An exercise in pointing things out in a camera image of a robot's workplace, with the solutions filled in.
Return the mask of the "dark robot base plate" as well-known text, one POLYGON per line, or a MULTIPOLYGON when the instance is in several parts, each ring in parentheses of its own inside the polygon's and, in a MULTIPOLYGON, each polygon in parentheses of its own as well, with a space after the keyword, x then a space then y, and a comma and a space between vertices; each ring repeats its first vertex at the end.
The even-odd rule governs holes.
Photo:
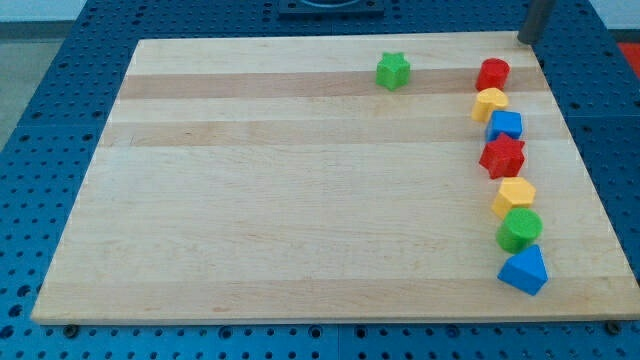
POLYGON ((384 0, 277 0, 280 17, 382 15, 384 0))

